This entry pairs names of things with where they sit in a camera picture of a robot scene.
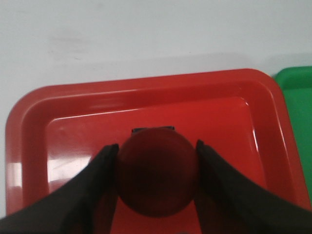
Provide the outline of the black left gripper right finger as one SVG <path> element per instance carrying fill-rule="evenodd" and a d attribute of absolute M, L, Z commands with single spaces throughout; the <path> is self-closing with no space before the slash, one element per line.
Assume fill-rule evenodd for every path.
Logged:
<path fill-rule="evenodd" d="M 204 234 L 310 234 L 312 213 L 263 189 L 198 140 L 194 197 Z"/>

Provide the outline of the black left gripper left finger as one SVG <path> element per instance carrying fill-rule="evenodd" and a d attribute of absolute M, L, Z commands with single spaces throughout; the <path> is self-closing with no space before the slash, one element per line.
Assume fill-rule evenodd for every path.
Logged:
<path fill-rule="evenodd" d="M 117 144 L 105 146 L 74 178 L 0 221 L 2 234 L 109 234 L 117 204 Z"/>

